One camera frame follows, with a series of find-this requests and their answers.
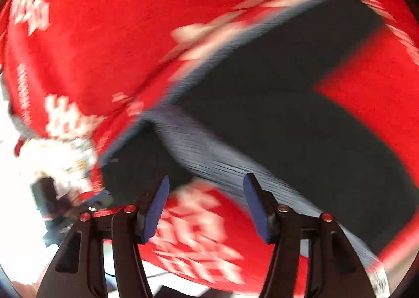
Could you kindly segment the black pant with grey waistband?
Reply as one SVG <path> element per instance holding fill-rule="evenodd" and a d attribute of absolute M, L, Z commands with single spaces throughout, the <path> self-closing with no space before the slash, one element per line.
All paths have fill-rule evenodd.
<path fill-rule="evenodd" d="M 360 257 L 418 247 L 418 67 L 360 0 L 310 0 L 216 49 L 101 159 L 126 204 L 163 175 L 244 202 L 254 173 L 307 215 L 333 214 Z"/>

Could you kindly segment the red printed bed blanket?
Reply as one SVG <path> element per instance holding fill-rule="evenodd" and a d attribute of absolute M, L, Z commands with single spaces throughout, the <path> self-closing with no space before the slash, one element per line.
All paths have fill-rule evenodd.
<path fill-rule="evenodd" d="M 139 246 L 152 297 L 261 297 L 274 247 L 245 194 L 238 202 L 199 177 L 173 187 L 163 175 L 116 204 L 101 159 L 216 49 L 309 1 L 1 0 L 1 296 L 38 297 L 81 214 L 115 214 L 168 177 L 156 232 Z M 360 1 L 418 67 L 411 0 Z M 354 250 L 374 297 L 418 296 L 418 247 L 388 261 Z"/>

